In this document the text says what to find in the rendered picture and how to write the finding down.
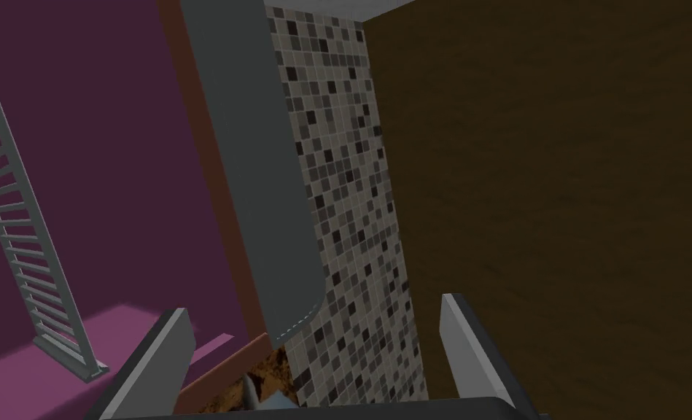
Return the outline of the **grey rounded panel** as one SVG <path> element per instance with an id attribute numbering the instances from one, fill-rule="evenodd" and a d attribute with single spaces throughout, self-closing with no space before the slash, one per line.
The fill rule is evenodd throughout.
<path id="1" fill-rule="evenodd" d="M 263 0 L 180 0 L 263 321 L 283 346 L 325 275 Z"/>

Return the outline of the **grey slatted towel rack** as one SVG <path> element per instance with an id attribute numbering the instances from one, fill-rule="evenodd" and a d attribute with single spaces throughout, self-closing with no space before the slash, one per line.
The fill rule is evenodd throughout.
<path id="1" fill-rule="evenodd" d="M 0 102 L 0 244 L 36 331 L 34 345 L 89 383 L 99 362 Z"/>

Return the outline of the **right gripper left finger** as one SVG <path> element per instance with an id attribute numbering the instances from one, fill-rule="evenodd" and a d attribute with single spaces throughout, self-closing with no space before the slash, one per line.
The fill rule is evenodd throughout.
<path id="1" fill-rule="evenodd" d="M 187 309 L 164 311 L 85 420 L 170 416 L 194 351 L 195 336 Z"/>

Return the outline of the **dark brown wooden door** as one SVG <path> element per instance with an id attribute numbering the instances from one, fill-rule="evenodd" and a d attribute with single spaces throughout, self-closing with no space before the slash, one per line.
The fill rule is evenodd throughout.
<path id="1" fill-rule="evenodd" d="M 429 396 L 459 292 L 554 420 L 692 420 L 692 0 L 414 0 L 365 37 Z"/>

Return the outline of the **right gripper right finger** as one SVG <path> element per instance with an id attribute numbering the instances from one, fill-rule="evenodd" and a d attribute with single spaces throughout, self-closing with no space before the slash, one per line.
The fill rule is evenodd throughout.
<path id="1" fill-rule="evenodd" d="M 442 295 L 440 337 L 461 398 L 496 397 L 522 416 L 542 416 L 460 293 Z"/>

